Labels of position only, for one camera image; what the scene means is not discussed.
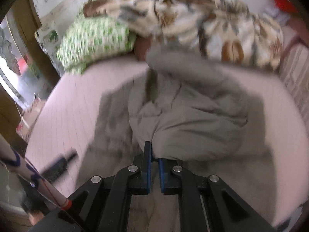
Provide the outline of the grey white cloth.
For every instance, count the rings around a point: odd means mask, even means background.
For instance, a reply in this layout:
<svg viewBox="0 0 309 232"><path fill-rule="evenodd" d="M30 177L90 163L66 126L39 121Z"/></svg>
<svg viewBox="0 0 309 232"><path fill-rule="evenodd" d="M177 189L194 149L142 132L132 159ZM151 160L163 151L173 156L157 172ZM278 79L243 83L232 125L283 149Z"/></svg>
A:
<svg viewBox="0 0 309 232"><path fill-rule="evenodd" d="M290 14L281 11L275 6L267 6L264 9L264 13L276 20L281 26L285 26L291 18Z"/></svg>

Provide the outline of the green white patterned pillow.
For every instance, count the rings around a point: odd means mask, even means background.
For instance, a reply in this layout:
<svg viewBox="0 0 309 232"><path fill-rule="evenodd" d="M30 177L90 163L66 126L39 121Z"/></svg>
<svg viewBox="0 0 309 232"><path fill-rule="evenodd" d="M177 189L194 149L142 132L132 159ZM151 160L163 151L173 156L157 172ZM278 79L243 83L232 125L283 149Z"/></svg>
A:
<svg viewBox="0 0 309 232"><path fill-rule="evenodd" d="M89 65L133 50L137 36L110 17L77 18L65 32L56 57L66 73L81 75Z"/></svg>

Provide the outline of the grey-brown quilted hooded jacket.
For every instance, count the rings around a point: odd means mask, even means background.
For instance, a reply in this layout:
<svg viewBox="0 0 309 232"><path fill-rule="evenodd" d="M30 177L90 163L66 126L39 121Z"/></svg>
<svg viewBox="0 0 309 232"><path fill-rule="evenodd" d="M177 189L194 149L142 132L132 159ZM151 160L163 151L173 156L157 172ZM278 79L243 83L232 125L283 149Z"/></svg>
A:
<svg viewBox="0 0 309 232"><path fill-rule="evenodd" d="M159 159L185 163L227 159L239 154L249 134L249 94L218 64L187 51L151 48L147 69L119 89L102 95L94 139L84 160L100 152L105 159L142 154L151 142L151 183L148 195L133 195L126 231L181 231L177 195L160 187ZM99 231L104 208L103 179L88 195L86 231ZM197 182L207 231L273 231L273 227L217 174Z"/></svg>

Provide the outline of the striped floral sofa cushion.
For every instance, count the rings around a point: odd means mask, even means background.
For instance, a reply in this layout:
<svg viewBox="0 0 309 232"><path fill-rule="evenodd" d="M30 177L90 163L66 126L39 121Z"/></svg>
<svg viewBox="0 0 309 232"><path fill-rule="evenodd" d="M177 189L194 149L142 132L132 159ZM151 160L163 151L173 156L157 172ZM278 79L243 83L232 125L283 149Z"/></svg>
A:
<svg viewBox="0 0 309 232"><path fill-rule="evenodd" d="M308 125L308 48L295 44L280 66L280 78Z"/></svg>

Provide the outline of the red cloth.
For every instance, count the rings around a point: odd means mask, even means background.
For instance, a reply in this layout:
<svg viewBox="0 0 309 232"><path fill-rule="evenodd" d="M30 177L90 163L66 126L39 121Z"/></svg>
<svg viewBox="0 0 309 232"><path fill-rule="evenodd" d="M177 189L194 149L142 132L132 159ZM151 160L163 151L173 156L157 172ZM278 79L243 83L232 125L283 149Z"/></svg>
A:
<svg viewBox="0 0 309 232"><path fill-rule="evenodd" d="M273 0L273 1L276 7L285 13L289 13L289 14L298 13L296 7L289 0Z"/></svg>

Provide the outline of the floral plastic bag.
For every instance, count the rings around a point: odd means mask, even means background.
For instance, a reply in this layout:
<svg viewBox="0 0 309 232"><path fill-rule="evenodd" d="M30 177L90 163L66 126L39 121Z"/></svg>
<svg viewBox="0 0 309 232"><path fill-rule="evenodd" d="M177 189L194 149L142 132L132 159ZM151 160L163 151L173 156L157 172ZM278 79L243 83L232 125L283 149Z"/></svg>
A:
<svg viewBox="0 0 309 232"><path fill-rule="evenodd" d="M35 39L42 51L51 60L55 60L55 53L61 43L61 35L55 22L52 20L37 29L35 31Z"/></svg>

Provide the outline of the leaf print beige blanket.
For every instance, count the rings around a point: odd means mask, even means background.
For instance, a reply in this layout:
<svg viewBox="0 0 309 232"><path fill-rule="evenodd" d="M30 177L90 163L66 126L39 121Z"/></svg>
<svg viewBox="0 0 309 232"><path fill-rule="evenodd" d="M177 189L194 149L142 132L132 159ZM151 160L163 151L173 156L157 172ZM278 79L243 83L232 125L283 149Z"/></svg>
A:
<svg viewBox="0 0 309 232"><path fill-rule="evenodd" d="M271 72L281 61L281 26L240 0L89 0L83 14L110 17L141 37L212 60Z"/></svg>

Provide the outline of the pink quilted mattress cover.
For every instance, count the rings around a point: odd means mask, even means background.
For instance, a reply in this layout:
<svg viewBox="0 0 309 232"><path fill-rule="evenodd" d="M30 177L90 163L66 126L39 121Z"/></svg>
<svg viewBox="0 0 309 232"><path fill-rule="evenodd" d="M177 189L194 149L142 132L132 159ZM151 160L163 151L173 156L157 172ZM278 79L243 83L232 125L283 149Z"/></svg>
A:
<svg viewBox="0 0 309 232"><path fill-rule="evenodd" d="M276 226L308 198L308 137L301 115L275 75L227 65L220 69L234 78L250 97L249 134L237 156L185 166L201 176L217 174L264 219ZM45 170L58 156L78 157L54 186L64 196L93 175L109 176L131 157L105 159L100 152L85 162L94 139L102 95L114 92L146 71L146 64L120 57L92 66L81 76L64 75L50 94L34 126L26 157Z"/></svg>

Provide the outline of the floral gift bag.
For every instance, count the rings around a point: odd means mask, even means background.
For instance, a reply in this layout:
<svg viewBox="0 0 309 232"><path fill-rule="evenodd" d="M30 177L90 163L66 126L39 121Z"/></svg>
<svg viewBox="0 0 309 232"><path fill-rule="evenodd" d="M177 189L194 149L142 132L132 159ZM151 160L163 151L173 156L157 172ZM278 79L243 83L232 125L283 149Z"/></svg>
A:
<svg viewBox="0 0 309 232"><path fill-rule="evenodd" d="M22 112L18 111L20 122L16 127L16 133L24 140L28 141L37 119L45 106L46 100L35 98L32 104Z"/></svg>

